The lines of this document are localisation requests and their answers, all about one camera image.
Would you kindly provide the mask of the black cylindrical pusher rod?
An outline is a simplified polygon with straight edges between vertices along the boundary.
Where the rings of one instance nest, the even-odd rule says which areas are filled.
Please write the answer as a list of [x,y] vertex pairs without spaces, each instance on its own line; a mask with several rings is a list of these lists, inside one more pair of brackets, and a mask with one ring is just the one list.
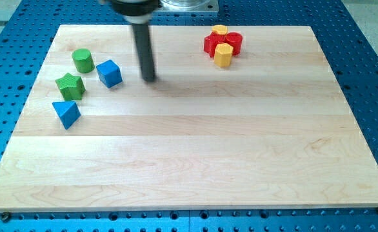
[[155,82],[156,74],[149,26],[147,23],[132,24],[132,31],[139,59],[141,77],[145,82]]

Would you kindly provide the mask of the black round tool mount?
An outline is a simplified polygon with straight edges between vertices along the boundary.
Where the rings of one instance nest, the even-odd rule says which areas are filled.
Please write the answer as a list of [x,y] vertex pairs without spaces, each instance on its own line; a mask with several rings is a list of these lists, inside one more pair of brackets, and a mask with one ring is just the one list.
[[159,5],[159,0],[109,0],[109,2],[115,12],[132,24],[146,24]]

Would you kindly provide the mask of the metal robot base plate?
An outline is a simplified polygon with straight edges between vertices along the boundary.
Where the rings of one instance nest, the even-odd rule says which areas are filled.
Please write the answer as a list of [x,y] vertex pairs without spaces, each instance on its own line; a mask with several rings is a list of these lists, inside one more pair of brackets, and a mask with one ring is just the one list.
[[217,15],[218,0],[160,0],[154,15]]

